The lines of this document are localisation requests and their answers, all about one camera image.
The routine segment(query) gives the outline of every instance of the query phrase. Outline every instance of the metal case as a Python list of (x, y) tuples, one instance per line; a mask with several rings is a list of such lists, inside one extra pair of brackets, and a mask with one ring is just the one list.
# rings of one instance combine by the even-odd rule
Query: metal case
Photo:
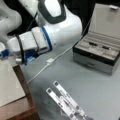
[(88, 34), (73, 52), (75, 61), (112, 74), (120, 57), (120, 9), (96, 4)]

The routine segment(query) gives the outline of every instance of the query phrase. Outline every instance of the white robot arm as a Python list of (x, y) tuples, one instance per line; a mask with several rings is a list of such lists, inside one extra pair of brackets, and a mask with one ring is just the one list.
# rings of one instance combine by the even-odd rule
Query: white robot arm
[(0, 0), (0, 42), (6, 45), (10, 39), (8, 33), (12, 32), (22, 24), (20, 14), (10, 9), (4, 2)]
[(38, 24), (40, 27), (14, 37), (7, 42), (11, 53), (17, 58), (28, 51), (39, 55), (52, 51), (59, 46), (79, 40), (82, 23), (58, 0), (40, 0), (38, 5)]

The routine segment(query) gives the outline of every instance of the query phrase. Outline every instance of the cable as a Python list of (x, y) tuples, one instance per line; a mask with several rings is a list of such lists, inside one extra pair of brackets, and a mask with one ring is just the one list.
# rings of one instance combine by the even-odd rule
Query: cable
[(20, 51), (21, 51), (22, 64), (23, 64), (25, 62), (25, 59), (24, 59), (24, 50), (23, 50), (22, 42), (21, 42), (19, 35), (15, 35), (15, 36), (18, 39), (18, 43), (19, 43)]
[(39, 74), (41, 74), (47, 67), (49, 66), (49, 64), (47, 64), (45, 67), (42, 68), (42, 70), (40, 70), (40, 72), (37, 73), (37, 75), (35, 75), (32, 79), (30, 79), (27, 84), (29, 84), (30, 82), (32, 82)]
[[(85, 29), (84, 29), (84, 31), (83, 31), (83, 33), (82, 33), (82, 35), (81, 35), (81, 38), (83, 37), (83, 35), (84, 35), (84, 33), (85, 33), (85, 31), (86, 31), (86, 29), (87, 29), (87, 27), (88, 27), (91, 19), (89, 20), (87, 26), (85, 27)], [(53, 58), (49, 59), (49, 60), (47, 61), (47, 65), (45, 65), (45, 67), (43, 67), (42, 70), (40, 70), (40, 72), (38, 72), (32, 79), (30, 79), (30, 80), (27, 82), (27, 84), (29, 84), (30, 82), (32, 82), (32, 81), (33, 81), (38, 75), (40, 75), (46, 68), (48, 68), (49, 66), (51, 66), (58, 58), (60, 58), (62, 55), (64, 55), (65, 53), (67, 53), (67, 52), (68, 52), (69, 50), (71, 50), (72, 48), (73, 48), (73, 46), (69, 47), (67, 50), (65, 50), (64, 52), (62, 52), (61, 54), (59, 54), (59, 55), (58, 55), (57, 57), (55, 57), (54, 59), (53, 59)]]
[(34, 16), (33, 20), (31, 21), (30, 25), (28, 26), (28, 28), (27, 28), (26, 32), (30, 30), (30, 28), (31, 28), (31, 26), (32, 26), (33, 22), (35, 21), (36, 17), (37, 17), (37, 12), (36, 12), (36, 14), (35, 14), (35, 16)]

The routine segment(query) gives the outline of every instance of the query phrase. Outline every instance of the white cable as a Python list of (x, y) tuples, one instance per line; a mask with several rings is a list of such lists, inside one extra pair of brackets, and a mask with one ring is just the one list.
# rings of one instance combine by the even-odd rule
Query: white cable
[(32, 82), (39, 74), (41, 74), (47, 67), (49, 66), (49, 64), (47, 64), (45, 67), (42, 68), (42, 70), (40, 70), (40, 72), (38, 72), (38, 74), (36, 74), (32, 79), (30, 79), (27, 84), (29, 84), (30, 82)]
[(30, 79), (27, 84), (29, 84), (30, 82), (32, 82), (38, 75), (40, 75), (46, 68), (48, 68), (50, 65), (52, 65), (59, 57), (61, 57), (62, 55), (64, 55), (65, 53), (67, 53), (70, 49), (72, 49), (72, 47), (69, 47), (67, 50), (65, 50), (63, 53), (61, 53), (60, 55), (58, 55), (57, 57), (55, 57), (54, 59), (52, 59), (52, 61), (48, 62), (47, 65), (45, 65), (45, 67), (43, 67), (40, 72), (38, 72), (32, 79)]
[[(85, 33), (85, 31), (86, 31), (89, 23), (91, 22), (91, 19), (89, 20), (88, 24), (86, 25), (86, 27), (85, 27), (82, 35), (81, 35), (81, 38), (83, 37), (83, 35), (84, 35), (84, 33)], [(27, 82), (27, 84), (29, 84), (30, 82), (32, 82), (32, 81), (33, 81), (38, 75), (40, 75), (46, 68), (48, 68), (49, 66), (51, 66), (58, 58), (60, 58), (62, 55), (64, 55), (65, 53), (67, 53), (67, 52), (68, 52), (69, 50), (71, 50), (72, 48), (73, 48), (73, 46), (69, 47), (67, 50), (65, 50), (63, 53), (61, 53), (60, 55), (58, 55), (58, 56), (55, 57), (54, 59), (51, 58), (52, 61), (51, 61), (51, 60), (50, 60), (50, 61), (48, 60), (49, 62), (47, 62), (47, 65), (45, 65), (45, 67), (43, 67), (43, 68), (40, 70), (40, 72), (38, 72), (32, 79), (30, 79), (30, 80)]]

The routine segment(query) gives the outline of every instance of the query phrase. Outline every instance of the table surface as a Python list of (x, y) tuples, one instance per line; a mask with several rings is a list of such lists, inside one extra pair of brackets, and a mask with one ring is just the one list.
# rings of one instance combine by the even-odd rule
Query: table surface
[[(42, 55), (24, 67), (26, 80), (35, 76), (46, 65), (46, 60), (56, 57), (69, 46)], [(73, 61), (70, 50), (29, 84), (41, 119), (69, 120), (61, 116), (60, 108), (46, 93), (50, 87), (59, 95), (54, 81), (58, 81), (94, 120), (118, 120), (120, 117), (120, 66), (112, 76), (88, 69)]]

